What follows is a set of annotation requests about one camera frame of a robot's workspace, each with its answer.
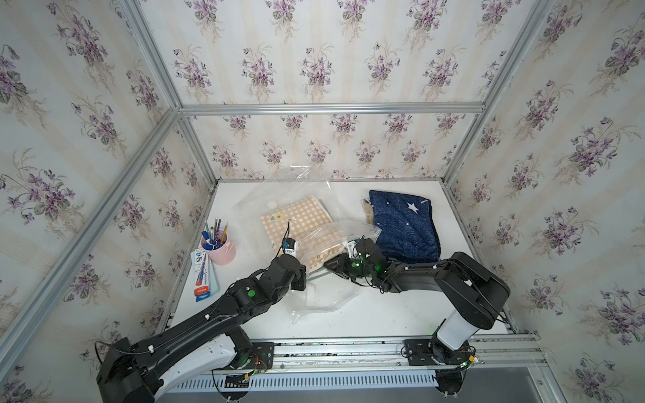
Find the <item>beige floral fleece blanket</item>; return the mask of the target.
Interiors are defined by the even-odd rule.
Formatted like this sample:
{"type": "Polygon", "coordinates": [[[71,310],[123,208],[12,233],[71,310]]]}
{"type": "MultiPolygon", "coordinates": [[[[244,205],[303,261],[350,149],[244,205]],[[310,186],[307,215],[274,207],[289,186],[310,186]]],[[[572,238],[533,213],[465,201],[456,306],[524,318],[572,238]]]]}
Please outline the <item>beige floral fleece blanket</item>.
{"type": "Polygon", "coordinates": [[[370,201],[367,199],[363,199],[361,202],[361,206],[364,211],[366,223],[373,224],[375,222],[374,219],[374,209],[373,206],[371,205],[370,201]]]}

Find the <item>orange gingham sunflower blanket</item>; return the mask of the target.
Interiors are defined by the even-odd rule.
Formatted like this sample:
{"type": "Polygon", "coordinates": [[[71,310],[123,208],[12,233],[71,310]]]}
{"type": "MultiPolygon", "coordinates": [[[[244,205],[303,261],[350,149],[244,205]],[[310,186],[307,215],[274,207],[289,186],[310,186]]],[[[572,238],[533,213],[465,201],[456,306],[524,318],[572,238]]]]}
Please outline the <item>orange gingham sunflower blanket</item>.
{"type": "Polygon", "coordinates": [[[298,242],[297,258],[309,273],[344,251],[344,230],[314,195],[264,213],[260,222],[274,249],[281,245],[285,231],[290,230],[289,236],[298,242]]]}

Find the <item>clear plastic vacuum bag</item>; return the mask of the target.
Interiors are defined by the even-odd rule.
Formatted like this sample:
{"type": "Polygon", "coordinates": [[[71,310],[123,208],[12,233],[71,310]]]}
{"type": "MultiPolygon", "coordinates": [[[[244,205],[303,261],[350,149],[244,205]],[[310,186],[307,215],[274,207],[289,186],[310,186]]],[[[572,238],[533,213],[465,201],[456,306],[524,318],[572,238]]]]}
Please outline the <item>clear plastic vacuum bag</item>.
{"type": "Polygon", "coordinates": [[[352,253],[363,238],[377,240],[381,230],[349,216],[323,171],[312,166],[279,169],[243,196],[233,213],[260,258],[281,255],[284,237],[296,241],[295,256],[307,269],[307,283],[303,292],[292,290],[284,299],[292,322],[337,312],[359,295],[357,285],[332,275],[324,263],[352,253]]]}

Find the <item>navy star pattern blanket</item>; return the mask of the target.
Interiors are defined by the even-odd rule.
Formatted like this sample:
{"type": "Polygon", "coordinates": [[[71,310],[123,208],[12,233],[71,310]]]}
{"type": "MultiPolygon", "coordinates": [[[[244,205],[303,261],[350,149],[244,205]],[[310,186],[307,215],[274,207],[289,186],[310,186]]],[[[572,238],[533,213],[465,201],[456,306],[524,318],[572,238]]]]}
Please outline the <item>navy star pattern blanket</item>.
{"type": "Polygon", "coordinates": [[[429,263],[440,259],[441,244],[428,198],[404,193],[369,193],[374,225],[381,230],[376,244],[388,260],[429,263]]]}

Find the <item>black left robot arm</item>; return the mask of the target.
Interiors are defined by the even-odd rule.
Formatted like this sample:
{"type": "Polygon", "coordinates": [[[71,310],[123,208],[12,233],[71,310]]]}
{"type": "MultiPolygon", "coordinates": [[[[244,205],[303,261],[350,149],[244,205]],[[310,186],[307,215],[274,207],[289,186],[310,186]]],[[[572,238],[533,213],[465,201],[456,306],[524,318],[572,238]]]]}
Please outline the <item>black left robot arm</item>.
{"type": "Polygon", "coordinates": [[[138,342],[109,344],[97,374],[104,402],[154,402],[208,369],[241,368],[253,348],[242,329],[289,290],[304,290],[305,265],[281,255],[231,284],[218,300],[176,326],[138,342]]]}

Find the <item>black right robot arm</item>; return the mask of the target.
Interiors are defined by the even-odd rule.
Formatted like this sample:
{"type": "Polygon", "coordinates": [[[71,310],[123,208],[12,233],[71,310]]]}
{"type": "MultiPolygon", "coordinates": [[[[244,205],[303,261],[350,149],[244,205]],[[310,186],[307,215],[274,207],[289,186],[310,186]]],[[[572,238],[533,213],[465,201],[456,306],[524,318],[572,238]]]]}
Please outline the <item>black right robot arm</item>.
{"type": "Polygon", "coordinates": [[[431,263],[403,263],[388,260],[369,238],[359,240],[347,251],[324,262],[324,268],[354,284],[379,292],[403,293],[410,290],[443,293],[454,311],[439,325],[422,348],[406,353],[432,359],[438,364],[463,363],[475,353],[469,339],[481,329],[490,330],[511,295],[499,276],[463,252],[431,263]]]}

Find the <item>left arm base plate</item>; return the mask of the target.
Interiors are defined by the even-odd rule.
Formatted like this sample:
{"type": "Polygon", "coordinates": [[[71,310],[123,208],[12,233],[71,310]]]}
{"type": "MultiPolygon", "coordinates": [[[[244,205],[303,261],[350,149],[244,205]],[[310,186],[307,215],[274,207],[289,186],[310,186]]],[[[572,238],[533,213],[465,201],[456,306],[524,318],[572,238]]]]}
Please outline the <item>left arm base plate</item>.
{"type": "Polygon", "coordinates": [[[211,364],[208,370],[252,370],[265,371],[273,367],[275,354],[274,342],[252,342],[249,349],[242,353],[234,352],[233,358],[226,364],[211,364]]]}

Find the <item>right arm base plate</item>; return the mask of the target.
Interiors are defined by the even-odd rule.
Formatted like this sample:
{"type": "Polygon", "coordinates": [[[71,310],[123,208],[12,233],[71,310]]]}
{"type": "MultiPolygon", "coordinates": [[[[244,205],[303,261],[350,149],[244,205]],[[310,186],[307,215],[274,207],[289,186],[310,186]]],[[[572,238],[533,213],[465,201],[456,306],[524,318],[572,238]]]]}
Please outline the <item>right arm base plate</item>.
{"type": "Polygon", "coordinates": [[[454,366],[467,368],[475,362],[476,349],[468,342],[452,350],[438,339],[406,339],[400,350],[410,366],[454,366]]]}

